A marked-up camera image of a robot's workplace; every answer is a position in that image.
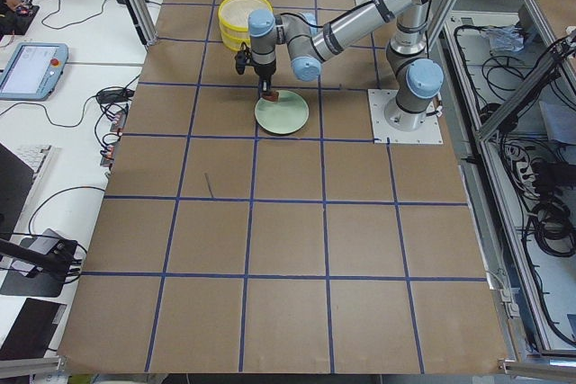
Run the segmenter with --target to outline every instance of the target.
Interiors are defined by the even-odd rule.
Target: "power adapter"
[[[96,101],[101,105],[108,103],[126,103],[134,96],[134,91],[124,87],[104,89],[96,94]]]

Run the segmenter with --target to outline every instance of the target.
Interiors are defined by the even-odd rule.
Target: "tablet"
[[[67,60],[65,44],[21,42],[0,76],[0,99],[45,100],[54,90]]]

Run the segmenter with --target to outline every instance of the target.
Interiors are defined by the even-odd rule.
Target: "blue object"
[[[0,100],[43,101],[68,60],[65,44],[21,42],[0,76]]]
[[[442,68],[429,58],[419,58],[408,67],[406,83],[418,98],[431,99],[440,91],[444,83],[444,73]]]
[[[304,17],[304,20],[306,20],[309,24],[312,24],[312,26],[318,24],[318,22],[316,22],[316,15],[313,13],[302,13],[302,17]],[[310,26],[310,34],[315,35],[318,33],[318,28],[312,26]]]
[[[302,56],[292,60],[292,71],[302,81],[312,81],[322,72],[320,61],[311,56]]]
[[[248,31],[250,36],[254,38],[267,35],[274,26],[274,14],[267,9],[256,9],[248,17]]]

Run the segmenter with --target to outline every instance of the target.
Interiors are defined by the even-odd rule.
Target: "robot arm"
[[[248,18],[251,51],[248,52],[247,49],[244,53],[246,63],[253,66],[259,76],[261,95],[273,100],[272,76],[276,69],[276,45],[287,45],[292,70],[296,77],[302,81],[311,81],[320,75],[322,63],[398,17],[397,31],[389,43],[387,58],[399,78],[399,94],[402,94],[402,87],[405,84],[400,79],[404,80],[405,77],[402,75],[407,75],[405,69],[424,57],[422,53],[426,47],[424,33],[427,26],[429,1],[368,0],[323,26],[317,26],[314,17],[308,14],[273,15],[267,10],[254,11]],[[416,76],[420,79],[422,74],[418,73]],[[412,79],[412,88],[427,89],[422,95],[416,94],[417,99],[422,99],[424,94],[428,95],[431,92],[434,93],[433,97],[437,90],[430,90],[429,87],[437,86],[439,90],[442,84],[442,79],[439,85],[437,85],[437,79],[434,80],[433,85],[416,83],[413,80],[414,77],[410,78],[410,76],[406,79],[409,80],[408,86]],[[417,105],[418,109],[420,105],[424,105],[424,110],[426,110],[428,101],[426,104],[410,104],[412,105]]]

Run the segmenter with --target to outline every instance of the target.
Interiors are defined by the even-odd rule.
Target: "tiled table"
[[[164,0],[60,353],[77,371],[489,373],[506,357],[460,173],[375,145],[387,28],[275,84],[308,123],[270,136],[220,0]],[[352,0],[270,0],[321,20]]]

